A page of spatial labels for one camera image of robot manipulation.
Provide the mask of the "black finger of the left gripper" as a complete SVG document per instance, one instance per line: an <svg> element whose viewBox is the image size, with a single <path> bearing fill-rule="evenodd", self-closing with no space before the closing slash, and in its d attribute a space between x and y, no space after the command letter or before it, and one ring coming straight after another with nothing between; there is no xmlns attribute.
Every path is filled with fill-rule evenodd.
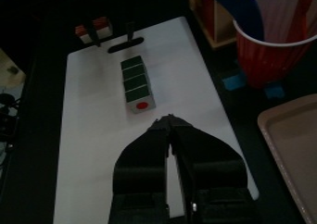
<svg viewBox="0 0 317 224"><path fill-rule="evenodd" d="M85 19L85 28L88 30L88 33L93 39L93 43L96 46L101 47L101 40L100 40L100 36L93 24L93 21L90 19Z"/></svg>
<svg viewBox="0 0 317 224"><path fill-rule="evenodd" d="M134 39L134 31L136 31L136 22L130 21L126 24L126 36L129 42L132 42Z"/></svg>

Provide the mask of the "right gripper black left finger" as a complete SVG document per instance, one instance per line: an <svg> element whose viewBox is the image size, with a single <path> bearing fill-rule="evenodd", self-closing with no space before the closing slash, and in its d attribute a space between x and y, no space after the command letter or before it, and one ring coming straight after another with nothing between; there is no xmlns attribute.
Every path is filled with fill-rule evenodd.
<svg viewBox="0 0 317 224"><path fill-rule="evenodd" d="M168 156L171 125L157 119L128 145L113 173L109 224L168 224Z"/></svg>

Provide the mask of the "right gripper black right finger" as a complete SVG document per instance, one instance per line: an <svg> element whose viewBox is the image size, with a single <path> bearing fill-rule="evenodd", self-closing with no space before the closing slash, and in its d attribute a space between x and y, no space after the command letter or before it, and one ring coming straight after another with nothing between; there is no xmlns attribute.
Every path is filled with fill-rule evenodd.
<svg viewBox="0 0 317 224"><path fill-rule="evenodd" d="M169 125L188 224L260 224L243 156L185 119Z"/></svg>

